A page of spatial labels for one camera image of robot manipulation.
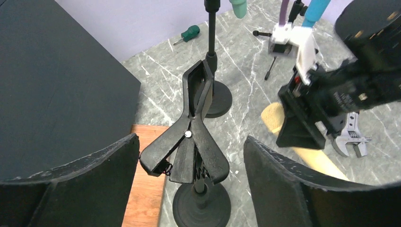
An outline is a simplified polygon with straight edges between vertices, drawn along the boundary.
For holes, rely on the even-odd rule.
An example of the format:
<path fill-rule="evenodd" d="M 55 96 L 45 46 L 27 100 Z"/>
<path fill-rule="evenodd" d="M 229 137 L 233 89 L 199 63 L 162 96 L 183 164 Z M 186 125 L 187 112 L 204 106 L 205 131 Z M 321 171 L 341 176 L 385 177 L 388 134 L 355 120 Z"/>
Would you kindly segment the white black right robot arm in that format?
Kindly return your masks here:
<path fill-rule="evenodd" d="M 279 147 L 322 149 L 317 122 L 336 135 L 342 116 L 401 98 L 400 1 L 352 1 L 334 31 L 355 58 L 325 71 L 316 59 L 312 28 L 279 23 L 273 29 L 270 53 L 280 49 L 295 59 L 294 75 L 278 92 L 284 107 Z"/>

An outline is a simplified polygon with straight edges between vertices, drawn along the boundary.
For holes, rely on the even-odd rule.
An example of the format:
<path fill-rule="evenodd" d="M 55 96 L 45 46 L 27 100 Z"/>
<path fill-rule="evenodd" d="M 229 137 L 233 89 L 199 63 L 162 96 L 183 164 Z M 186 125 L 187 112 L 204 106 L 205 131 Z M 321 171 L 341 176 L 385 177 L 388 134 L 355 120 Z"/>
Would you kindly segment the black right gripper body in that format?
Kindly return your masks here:
<path fill-rule="evenodd" d="M 401 67 L 372 70 L 358 60 L 346 59 L 339 68 L 310 70 L 304 85 L 297 70 L 278 92 L 284 108 L 284 122 L 276 144 L 281 147 L 323 149 L 325 137 L 316 122 L 322 122 L 328 136 L 339 135 L 345 115 L 400 101 Z"/>

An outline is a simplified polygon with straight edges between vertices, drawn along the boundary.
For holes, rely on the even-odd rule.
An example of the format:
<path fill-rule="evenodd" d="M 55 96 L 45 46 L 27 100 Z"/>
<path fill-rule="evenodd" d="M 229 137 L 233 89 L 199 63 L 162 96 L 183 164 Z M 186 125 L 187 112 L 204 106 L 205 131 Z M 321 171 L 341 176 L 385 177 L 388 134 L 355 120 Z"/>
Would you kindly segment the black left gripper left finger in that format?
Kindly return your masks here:
<path fill-rule="evenodd" d="M 132 133 L 27 178 L 0 183 L 3 227 L 120 227 L 139 159 Z"/>

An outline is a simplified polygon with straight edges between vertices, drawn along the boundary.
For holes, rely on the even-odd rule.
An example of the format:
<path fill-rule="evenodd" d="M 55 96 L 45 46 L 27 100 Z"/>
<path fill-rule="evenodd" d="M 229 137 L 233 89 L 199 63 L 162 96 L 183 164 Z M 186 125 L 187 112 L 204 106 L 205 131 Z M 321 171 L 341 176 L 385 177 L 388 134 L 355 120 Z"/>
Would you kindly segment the black tripod shock mount stand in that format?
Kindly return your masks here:
<path fill-rule="evenodd" d="M 300 0 L 294 1 L 290 13 L 287 13 L 288 0 L 281 2 L 279 21 L 270 33 L 253 31 L 254 36 L 269 37 L 269 54 L 273 55 L 273 62 L 266 73 L 264 80 L 270 77 L 271 70 L 278 57 L 295 58 L 295 68 L 299 78 L 306 85 L 310 83 L 307 72 L 314 64 L 314 37 L 310 27 L 294 26 L 293 22 L 307 7 Z"/>

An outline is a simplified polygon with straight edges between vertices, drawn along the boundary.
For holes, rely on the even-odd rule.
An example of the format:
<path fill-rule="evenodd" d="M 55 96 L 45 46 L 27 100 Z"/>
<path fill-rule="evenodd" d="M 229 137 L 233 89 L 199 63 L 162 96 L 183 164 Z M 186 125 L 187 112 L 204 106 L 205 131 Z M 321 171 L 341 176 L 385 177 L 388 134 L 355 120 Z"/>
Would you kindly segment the beige yellow microphone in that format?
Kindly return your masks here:
<path fill-rule="evenodd" d="M 274 102 L 268 105 L 262 111 L 261 119 L 270 132 L 275 136 L 278 136 L 284 123 L 284 109 L 282 104 Z M 337 168 L 337 166 L 322 150 L 298 147 L 293 147 L 292 149 L 312 170 L 341 180 L 349 181 L 346 175 Z"/>

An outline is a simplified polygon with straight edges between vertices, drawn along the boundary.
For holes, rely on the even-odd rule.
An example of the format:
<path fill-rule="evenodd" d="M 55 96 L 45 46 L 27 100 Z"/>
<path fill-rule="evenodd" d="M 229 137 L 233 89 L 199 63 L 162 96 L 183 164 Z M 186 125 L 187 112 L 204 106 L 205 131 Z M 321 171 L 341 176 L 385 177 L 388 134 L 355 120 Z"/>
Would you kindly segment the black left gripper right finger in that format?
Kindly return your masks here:
<path fill-rule="evenodd" d="M 401 184 L 350 182 L 312 170 L 248 136 L 244 163 L 260 227 L 398 227 Z"/>

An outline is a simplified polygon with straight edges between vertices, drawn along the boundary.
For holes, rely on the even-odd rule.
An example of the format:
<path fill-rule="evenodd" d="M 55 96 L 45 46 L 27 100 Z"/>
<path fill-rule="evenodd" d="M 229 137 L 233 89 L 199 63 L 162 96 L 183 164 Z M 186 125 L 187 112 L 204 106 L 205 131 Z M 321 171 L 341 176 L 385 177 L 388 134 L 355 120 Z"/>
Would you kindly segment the teal green microphone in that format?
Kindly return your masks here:
<path fill-rule="evenodd" d="M 245 17 L 247 13 L 247 0 L 229 0 L 233 12 L 238 19 Z"/>

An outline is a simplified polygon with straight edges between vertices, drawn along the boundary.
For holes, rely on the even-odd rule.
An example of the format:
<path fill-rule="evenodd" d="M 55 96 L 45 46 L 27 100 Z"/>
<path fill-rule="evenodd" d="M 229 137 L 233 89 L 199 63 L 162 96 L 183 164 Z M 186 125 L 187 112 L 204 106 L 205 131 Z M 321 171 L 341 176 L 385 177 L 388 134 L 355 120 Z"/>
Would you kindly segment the blue microphone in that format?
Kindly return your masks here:
<path fill-rule="evenodd" d="M 312 0 L 304 15 L 302 26 L 313 27 L 322 17 L 331 0 Z"/>

